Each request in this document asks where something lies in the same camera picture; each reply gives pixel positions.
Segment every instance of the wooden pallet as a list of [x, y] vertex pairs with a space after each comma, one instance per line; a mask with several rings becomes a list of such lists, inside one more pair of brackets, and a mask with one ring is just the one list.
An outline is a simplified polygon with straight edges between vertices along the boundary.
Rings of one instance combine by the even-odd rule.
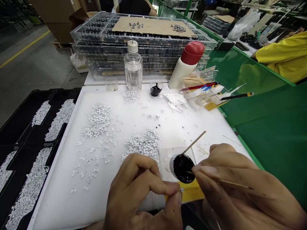
[[52, 42], [52, 44], [54, 45], [56, 49], [71, 49], [71, 45], [72, 45], [72, 43], [62, 43], [62, 42], [58, 42], [57, 40]]

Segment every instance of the white bottle cap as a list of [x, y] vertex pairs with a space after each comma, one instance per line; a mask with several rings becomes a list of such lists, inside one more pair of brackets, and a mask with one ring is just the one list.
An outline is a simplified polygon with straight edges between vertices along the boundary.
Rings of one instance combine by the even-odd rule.
[[138, 43], [134, 40], [128, 41], [128, 52], [137, 53], [138, 52]]

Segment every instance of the black plastic tray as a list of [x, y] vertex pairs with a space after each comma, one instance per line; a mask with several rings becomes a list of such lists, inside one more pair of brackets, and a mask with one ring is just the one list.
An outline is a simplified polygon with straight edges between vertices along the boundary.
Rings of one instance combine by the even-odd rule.
[[[8, 215], [26, 182], [26, 174], [31, 171], [39, 151], [43, 148], [52, 147], [45, 164], [51, 167], [67, 124], [64, 123], [62, 125], [61, 131], [55, 140], [46, 142], [45, 135], [48, 133], [51, 123], [62, 104], [68, 99], [73, 99], [74, 103], [76, 103], [80, 91], [81, 88], [71, 90], [33, 90], [0, 129], [0, 165], [2, 165], [8, 154], [17, 150], [14, 158], [6, 168], [13, 172], [3, 190], [0, 191], [1, 230], [6, 230], [5, 225], [9, 220]], [[46, 100], [49, 100], [51, 105], [49, 112], [41, 125], [34, 125], [32, 127], [32, 119], [36, 111]], [[18, 230], [27, 229], [34, 208], [22, 218]]]

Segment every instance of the clear bottle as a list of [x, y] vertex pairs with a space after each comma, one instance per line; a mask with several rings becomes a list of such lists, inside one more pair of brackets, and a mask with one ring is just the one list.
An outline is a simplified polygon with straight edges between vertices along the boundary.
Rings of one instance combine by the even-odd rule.
[[124, 57], [127, 87], [130, 90], [142, 89], [143, 59], [138, 53], [138, 43], [128, 41], [128, 53]]

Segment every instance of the yellow floor line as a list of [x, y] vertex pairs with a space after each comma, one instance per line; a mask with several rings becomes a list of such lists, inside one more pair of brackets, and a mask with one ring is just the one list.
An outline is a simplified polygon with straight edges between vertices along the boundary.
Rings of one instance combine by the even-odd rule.
[[50, 30], [48, 30], [46, 33], [44, 33], [42, 36], [40, 36], [39, 38], [35, 39], [33, 42], [31, 42], [30, 44], [28, 44], [25, 48], [23, 48], [21, 51], [19, 51], [17, 54], [15, 54], [14, 56], [12, 56], [10, 59], [8, 59], [6, 62], [4, 62], [2, 65], [0, 65], [0, 69], [5, 66], [6, 64], [10, 63], [12, 60], [14, 60], [18, 55], [20, 55], [21, 53], [23, 53], [25, 50], [27, 50], [29, 47], [31, 47], [32, 45], [34, 45], [36, 42], [38, 42], [39, 40], [41, 40], [44, 36], [46, 36], [47, 34], [50, 33]]

